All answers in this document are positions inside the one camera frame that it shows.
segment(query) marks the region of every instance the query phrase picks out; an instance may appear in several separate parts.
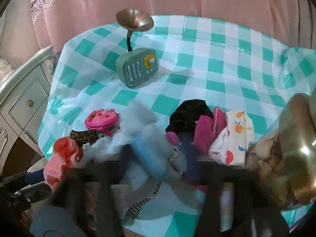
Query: white dresser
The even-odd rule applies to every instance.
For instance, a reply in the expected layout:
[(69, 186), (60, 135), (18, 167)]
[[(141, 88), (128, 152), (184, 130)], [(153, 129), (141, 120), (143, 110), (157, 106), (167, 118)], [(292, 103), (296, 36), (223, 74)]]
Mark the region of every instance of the white dresser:
[(42, 155), (37, 132), (47, 107), (55, 61), (53, 46), (49, 46), (0, 83), (0, 175), (18, 137)]

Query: drawer knob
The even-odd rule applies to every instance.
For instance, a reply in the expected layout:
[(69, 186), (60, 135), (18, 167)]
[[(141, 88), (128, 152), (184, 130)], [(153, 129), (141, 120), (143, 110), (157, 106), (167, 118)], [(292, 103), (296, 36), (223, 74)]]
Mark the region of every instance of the drawer knob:
[(32, 100), (28, 100), (27, 104), (28, 104), (29, 107), (32, 107), (34, 105), (34, 102)]

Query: leopard print fabric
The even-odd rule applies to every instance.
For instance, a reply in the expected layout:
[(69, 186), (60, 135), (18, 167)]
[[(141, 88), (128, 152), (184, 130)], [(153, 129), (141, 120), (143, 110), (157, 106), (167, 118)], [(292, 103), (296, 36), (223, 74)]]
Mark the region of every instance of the leopard print fabric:
[(85, 143), (93, 144), (99, 139), (98, 132), (96, 130), (80, 132), (72, 130), (69, 137), (75, 140), (79, 147), (82, 147)]

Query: pink towel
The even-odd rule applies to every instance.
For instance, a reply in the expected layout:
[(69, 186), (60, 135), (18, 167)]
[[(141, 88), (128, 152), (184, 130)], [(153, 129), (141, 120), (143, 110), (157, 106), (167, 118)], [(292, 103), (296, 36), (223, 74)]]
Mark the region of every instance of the pink towel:
[(218, 106), (213, 109), (213, 120), (200, 116), (194, 132), (194, 146), (199, 149), (200, 155), (208, 155), (212, 143), (226, 126), (226, 114)]

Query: table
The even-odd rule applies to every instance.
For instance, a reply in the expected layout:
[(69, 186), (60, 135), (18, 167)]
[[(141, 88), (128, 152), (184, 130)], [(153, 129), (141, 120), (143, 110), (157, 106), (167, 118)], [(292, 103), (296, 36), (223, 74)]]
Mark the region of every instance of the table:
[[(39, 147), (48, 159), (57, 138), (72, 129), (86, 129), (84, 119), (91, 111), (114, 108), (120, 113), (133, 99), (157, 114), (162, 132), (184, 100), (202, 99), (211, 108), (244, 110), (258, 140), (293, 94), (310, 94), (315, 86), (314, 50), (290, 48), (257, 31), (214, 19), (153, 19), (154, 28), (134, 33), (131, 43), (134, 49), (155, 49), (160, 67), (153, 78), (133, 89), (115, 72), (116, 59), (127, 52), (126, 30), (118, 24), (90, 29), (65, 44), (38, 132)], [(157, 198), (144, 206), (140, 217), (145, 219), (146, 213), (161, 207), (167, 211), (155, 220), (136, 220), (129, 229), (150, 237), (176, 236), (170, 229), (181, 232), (179, 218), (194, 228), (203, 195), (190, 192), (196, 203), (188, 205), (167, 184), (160, 195), (172, 202)], [(291, 225), (305, 213), (304, 207), (284, 217)]]

